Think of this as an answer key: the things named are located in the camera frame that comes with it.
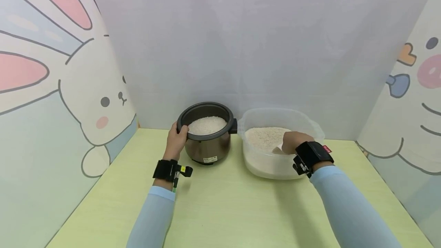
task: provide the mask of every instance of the left hand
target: left hand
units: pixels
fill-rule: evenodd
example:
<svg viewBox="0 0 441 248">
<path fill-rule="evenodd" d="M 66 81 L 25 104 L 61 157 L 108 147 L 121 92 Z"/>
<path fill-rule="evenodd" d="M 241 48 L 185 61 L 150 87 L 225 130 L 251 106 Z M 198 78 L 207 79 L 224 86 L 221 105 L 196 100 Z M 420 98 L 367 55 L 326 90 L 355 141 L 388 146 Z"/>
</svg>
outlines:
<svg viewBox="0 0 441 248">
<path fill-rule="evenodd" d="M 188 126 L 182 126 L 181 132 L 177 132 L 177 122 L 171 126 L 167 137 L 167 147 L 162 159 L 164 160 L 179 160 L 181 150 L 187 141 Z"/>
</svg>

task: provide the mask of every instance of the rabbit eye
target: rabbit eye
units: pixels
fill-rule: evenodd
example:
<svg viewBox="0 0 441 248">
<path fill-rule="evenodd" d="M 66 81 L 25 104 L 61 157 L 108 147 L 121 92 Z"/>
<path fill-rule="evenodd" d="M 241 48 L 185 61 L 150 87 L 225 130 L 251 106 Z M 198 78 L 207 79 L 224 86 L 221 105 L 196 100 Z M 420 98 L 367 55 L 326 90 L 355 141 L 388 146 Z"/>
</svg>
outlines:
<svg viewBox="0 0 441 248">
<path fill-rule="evenodd" d="M 109 98 L 107 98 L 107 97 L 102 97 L 101 98 L 101 105 L 102 106 L 104 106 L 106 108 L 107 106 L 109 106 L 109 104 L 110 104 Z"/>
<path fill-rule="evenodd" d="M 427 41 L 426 48 L 430 50 L 435 48 L 436 45 L 438 45 L 438 39 L 436 37 L 432 37 Z"/>
</svg>

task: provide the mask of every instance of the cartoon wallpaper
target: cartoon wallpaper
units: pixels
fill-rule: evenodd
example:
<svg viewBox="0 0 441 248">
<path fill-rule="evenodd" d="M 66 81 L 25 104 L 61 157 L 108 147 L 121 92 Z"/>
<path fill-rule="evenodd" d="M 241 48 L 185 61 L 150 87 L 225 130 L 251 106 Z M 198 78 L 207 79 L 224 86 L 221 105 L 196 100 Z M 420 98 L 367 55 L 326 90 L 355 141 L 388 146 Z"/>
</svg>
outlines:
<svg viewBox="0 0 441 248">
<path fill-rule="evenodd" d="M 95 0 L 0 1 L 0 129 L 1 246 L 44 247 L 137 129 Z"/>
<path fill-rule="evenodd" d="M 441 247 L 441 11 L 428 0 L 358 145 L 435 247 Z"/>
</svg>

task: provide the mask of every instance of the right hand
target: right hand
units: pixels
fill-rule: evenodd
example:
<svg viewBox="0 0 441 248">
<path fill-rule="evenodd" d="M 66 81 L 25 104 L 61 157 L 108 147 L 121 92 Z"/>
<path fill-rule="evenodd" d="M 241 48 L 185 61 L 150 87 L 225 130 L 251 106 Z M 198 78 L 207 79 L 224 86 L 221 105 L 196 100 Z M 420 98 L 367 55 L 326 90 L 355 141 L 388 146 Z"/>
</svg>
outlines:
<svg viewBox="0 0 441 248">
<path fill-rule="evenodd" d="M 282 151 L 286 154 L 295 154 L 296 148 L 304 142 L 313 142 L 314 138 L 298 131 L 288 131 L 283 135 Z"/>
</svg>

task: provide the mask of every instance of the orange heart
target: orange heart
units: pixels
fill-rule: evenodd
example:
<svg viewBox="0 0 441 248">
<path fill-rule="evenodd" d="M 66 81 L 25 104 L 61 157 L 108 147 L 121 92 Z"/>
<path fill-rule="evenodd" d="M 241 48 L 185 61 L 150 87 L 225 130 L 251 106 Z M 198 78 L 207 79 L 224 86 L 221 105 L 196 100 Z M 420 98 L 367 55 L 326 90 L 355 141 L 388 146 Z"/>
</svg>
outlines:
<svg viewBox="0 0 441 248">
<path fill-rule="evenodd" d="M 401 49 L 397 61 L 408 66 L 414 65 L 416 62 L 416 56 L 412 54 L 412 50 L 413 50 L 412 43 L 407 42 L 403 46 L 403 49 Z"/>
</svg>

